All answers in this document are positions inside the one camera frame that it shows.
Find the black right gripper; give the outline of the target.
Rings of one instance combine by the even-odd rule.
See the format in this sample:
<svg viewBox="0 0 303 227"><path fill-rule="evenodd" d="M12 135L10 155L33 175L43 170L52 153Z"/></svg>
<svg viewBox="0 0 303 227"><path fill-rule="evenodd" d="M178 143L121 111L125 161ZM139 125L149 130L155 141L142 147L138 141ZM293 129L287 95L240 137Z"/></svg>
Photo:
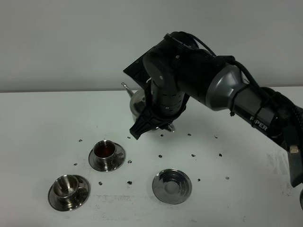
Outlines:
<svg viewBox="0 0 303 227"><path fill-rule="evenodd" d="M154 46L124 69L144 91L144 101L133 104L141 107L129 130L136 140L150 130L171 128L185 110L189 96L177 86L177 70L187 52L188 46Z"/></svg>

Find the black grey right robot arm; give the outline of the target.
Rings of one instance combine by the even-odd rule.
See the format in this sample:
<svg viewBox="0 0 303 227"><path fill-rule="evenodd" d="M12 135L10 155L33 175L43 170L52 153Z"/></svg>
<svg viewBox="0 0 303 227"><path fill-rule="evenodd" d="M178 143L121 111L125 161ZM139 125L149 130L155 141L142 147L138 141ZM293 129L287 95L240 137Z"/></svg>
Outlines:
<svg viewBox="0 0 303 227"><path fill-rule="evenodd" d="M167 129L190 97L213 111L228 109L288 153L290 183L303 182L303 110L281 93L261 87L233 56L216 55L196 36L166 34L125 68L144 91L145 107L130 133Z"/></svg>

